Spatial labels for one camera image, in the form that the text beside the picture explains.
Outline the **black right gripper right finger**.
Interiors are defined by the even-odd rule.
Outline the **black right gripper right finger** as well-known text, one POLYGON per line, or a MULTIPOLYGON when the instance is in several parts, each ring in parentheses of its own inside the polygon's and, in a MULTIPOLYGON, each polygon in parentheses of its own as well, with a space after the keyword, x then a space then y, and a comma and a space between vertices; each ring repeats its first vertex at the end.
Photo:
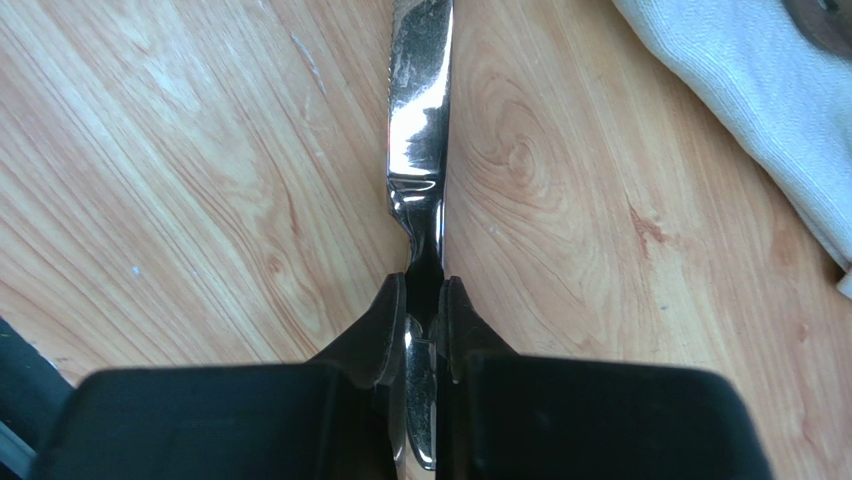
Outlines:
POLYGON ((475 401, 470 391, 474 380, 470 359, 516 356, 518 352, 479 315, 458 276, 441 287, 431 335, 436 342, 437 367, 436 477, 466 479, 477 430, 471 413, 475 401))

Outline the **silver table knife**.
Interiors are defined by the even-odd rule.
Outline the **silver table knife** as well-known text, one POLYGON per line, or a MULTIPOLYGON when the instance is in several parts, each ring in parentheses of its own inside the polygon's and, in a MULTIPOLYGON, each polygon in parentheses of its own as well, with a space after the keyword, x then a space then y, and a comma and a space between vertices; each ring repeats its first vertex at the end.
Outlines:
POLYGON ((389 68, 386 185, 409 238, 406 285, 406 415, 414 458, 437 468, 436 342, 444 283, 447 150, 454 3, 397 1, 389 68))

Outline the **beige cloth napkin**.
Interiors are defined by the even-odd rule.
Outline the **beige cloth napkin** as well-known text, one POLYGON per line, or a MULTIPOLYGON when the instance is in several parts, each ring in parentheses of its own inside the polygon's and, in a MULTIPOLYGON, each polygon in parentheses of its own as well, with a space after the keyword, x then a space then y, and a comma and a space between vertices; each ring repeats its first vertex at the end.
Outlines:
POLYGON ((851 63, 779 1, 618 1, 642 43, 771 176, 846 272, 851 294, 851 63))

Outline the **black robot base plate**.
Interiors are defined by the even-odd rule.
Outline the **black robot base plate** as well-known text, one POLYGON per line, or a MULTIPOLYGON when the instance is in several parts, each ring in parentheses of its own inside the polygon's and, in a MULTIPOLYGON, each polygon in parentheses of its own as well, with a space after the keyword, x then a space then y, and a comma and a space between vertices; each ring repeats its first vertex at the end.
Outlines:
POLYGON ((1 322, 1 477, 23 479, 73 392, 58 369, 1 322))

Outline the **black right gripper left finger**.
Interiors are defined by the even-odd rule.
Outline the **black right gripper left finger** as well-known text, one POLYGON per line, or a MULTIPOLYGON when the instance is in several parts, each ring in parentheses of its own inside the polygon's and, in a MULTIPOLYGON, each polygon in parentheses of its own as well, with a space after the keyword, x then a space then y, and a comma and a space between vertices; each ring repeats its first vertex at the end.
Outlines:
POLYGON ((404 275, 390 274, 367 311, 310 359, 339 373, 324 418, 330 479, 404 477, 405 310, 404 275))

